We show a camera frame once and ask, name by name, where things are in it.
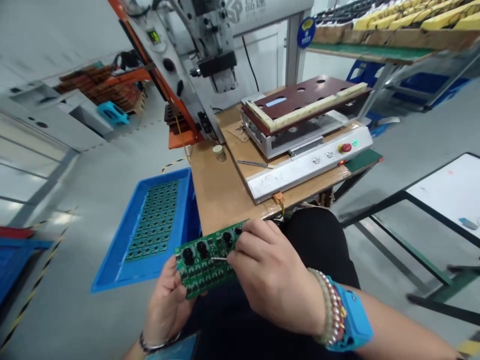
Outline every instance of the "blue circular sign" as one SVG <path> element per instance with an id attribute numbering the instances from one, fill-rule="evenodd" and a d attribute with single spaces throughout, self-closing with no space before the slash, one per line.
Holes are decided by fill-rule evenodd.
<path id="1" fill-rule="evenodd" d="M 296 42 L 298 46 L 302 49 L 305 49 L 308 45 L 310 45 L 314 39 L 315 35 L 315 19 L 313 17 L 307 17 L 303 19 L 298 28 L 298 34 L 296 36 Z"/>

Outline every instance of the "orange metal frame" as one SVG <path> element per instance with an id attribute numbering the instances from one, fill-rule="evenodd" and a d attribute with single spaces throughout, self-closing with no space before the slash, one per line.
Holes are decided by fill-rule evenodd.
<path id="1" fill-rule="evenodd" d="M 122 73 L 117 76 L 110 76 L 107 80 L 105 80 L 105 84 L 108 85 L 119 85 L 124 83 L 137 83 L 142 81 L 152 81 L 152 77 L 150 76 L 149 72 L 145 70 L 143 67 Z"/>
<path id="2" fill-rule="evenodd" d="M 145 48 L 142 46 L 142 43 L 140 42 L 137 34 L 135 31 L 132 29 L 130 26 L 130 23 L 128 21 L 128 16 L 125 13 L 124 8 L 122 5 L 119 3 L 119 0 L 108 0 L 110 3 L 110 6 L 113 8 L 115 11 L 116 15 L 118 16 L 119 19 L 123 20 L 125 22 L 126 28 L 128 29 L 128 32 L 130 33 L 133 41 L 135 42 L 136 46 L 138 47 L 140 51 L 140 56 L 143 58 L 145 62 L 145 66 L 148 66 L 149 64 L 152 64 L 152 59 L 150 59 L 148 53 L 146 52 Z M 133 74 L 132 76 L 144 76 L 145 74 L 142 73 L 140 70 L 144 71 L 148 75 L 148 80 L 151 79 L 150 74 L 145 70 L 145 69 L 139 69 L 133 71 L 133 73 L 138 73 Z M 195 143 L 198 143 L 204 139 L 202 134 L 197 131 L 197 128 L 195 126 L 195 121 L 190 115 L 190 113 L 187 110 L 187 107 L 185 106 L 184 102 L 177 98 L 174 91 L 169 87 L 168 83 L 165 81 L 165 78 L 162 76 L 158 68 L 154 68 L 152 71 L 155 80 L 158 82 L 162 92 L 165 94 L 165 97 L 170 104 L 170 106 L 173 109 L 178 109 L 178 111 L 183 115 L 184 119 L 186 120 L 188 126 L 190 127 L 190 130 L 182 132 L 183 135 L 183 142 L 185 145 L 192 145 Z M 170 132 L 169 137 L 168 137 L 168 148 L 169 149 L 176 149 L 176 148 L 181 148 L 183 146 L 182 139 L 180 135 L 174 135 L 172 132 Z"/>

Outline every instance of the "digital display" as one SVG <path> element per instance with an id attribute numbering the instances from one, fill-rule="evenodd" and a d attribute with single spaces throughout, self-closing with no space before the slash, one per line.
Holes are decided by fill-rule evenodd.
<path id="1" fill-rule="evenodd" d="M 152 44 L 156 45 L 160 43 L 160 37 L 155 30 L 149 30 L 146 32 L 146 34 L 148 35 L 148 38 Z"/>

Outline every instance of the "yellow foam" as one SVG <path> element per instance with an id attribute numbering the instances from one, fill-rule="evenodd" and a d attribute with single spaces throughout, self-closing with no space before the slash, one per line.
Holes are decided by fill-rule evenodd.
<path id="1" fill-rule="evenodd" d="M 402 12 L 398 12 L 396 14 L 384 17 L 383 19 L 371 22 L 368 25 L 369 30 L 374 30 L 374 29 L 387 29 L 391 23 L 393 23 L 395 20 L 399 20 L 401 18 L 407 17 L 408 15 L 419 13 L 425 9 L 431 8 L 435 5 L 439 5 L 440 3 L 443 3 L 447 0 L 430 0 L 424 3 L 421 3 L 415 7 L 409 7 L 406 8 Z"/>
<path id="2" fill-rule="evenodd" d="M 480 12 L 461 19 L 453 30 L 480 30 Z"/>
<path id="3" fill-rule="evenodd" d="M 380 19 L 384 19 L 391 15 L 397 14 L 400 10 L 404 10 L 407 8 L 415 7 L 421 3 L 425 3 L 429 0 L 406 0 L 400 4 L 396 4 L 394 6 L 387 7 L 386 9 L 373 12 L 369 15 L 365 15 L 359 18 L 355 25 L 353 26 L 354 30 L 367 30 L 369 29 L 369 25 L 373 22 L 376 22 Z"/>
<path id="4" fill-rule="evenodd" d="M 444 12 L 431 19 L 425 20 L 421 28 L 425 30 L 439 30 L 448 25 L 454 24 L 462 18 L 475 14 L 480 10 L 480 0 L 474 0 L 466 5 L 459 6 L 453 10 Z"/>
<path id="5" fill-rule="evenodd" d="M 449 9 L 449 6 L 455 6 L 455 4 L 458 4 L 460 1 L 461 0 L 447 0 L 441 4 L 432 6 L 427 9 L 420 10 L 411 15 L 408 15 L 401 19 L 393 21 L 388 27 L 388 29 L 395 30 L 398 28 L 407 27 L 413 22 L 415 23 L 420 22 L 423 19 L 425 19 L 427 16 L 429 16 L 432 12 L 441 11 L 441 9 L 445 9 L 445 11 L 447 11 Z"/>

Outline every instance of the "brown fixture plate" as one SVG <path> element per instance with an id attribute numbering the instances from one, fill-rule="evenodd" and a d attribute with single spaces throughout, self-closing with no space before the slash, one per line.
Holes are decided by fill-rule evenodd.
<path id="1" fill-rule="evenodd" d="M 267 114 L 273 121 L 275 121 L 275 119 L 280 118 L 283 115 L 289 114 L 294 110 L 310 105 L 320 99 L 329 97 L 330 95 L 334 95 L 339 91 L 347 89 L 354 85 L 356 84 L 353 82 L 340 80 L 335 77 L 330 77 L 326 75 L 320 75 L 299 84 L 289 86 L 272 95 L 257 100 L 254 102 L 254 104 L 257 105 L 260 109 L 262 109 L 262 111 Z M 307 116 L 301 120 L 298 120 L 275 131 L 270 131 L 270 129 L 265 126 L 264 123 L 261 122 L 260 119 L 258 119 L 246 105 L 242 106 L 241 109 L 245 112 L 248 118 L 260 129 L 260 131 L 265 136 L 269 137 L 279 132 L 285 131 L 286 129 L 292 128 L 299 123 L 316 118 L 322 114 L 329 112 L 330 110 L 336 109 L 355 100 L 359 100 L 359 98 L 367 98 L 368 94 L 371 91 L 372 89 L 367 87 L 364 91 L 346 99 L 345 101 L 342 101 L 341 103 L 329 106 L 317 113 L 311 114 L 310 116 Z M 280 99 L 285 100 L 267 106 L 267 104 Z"/>

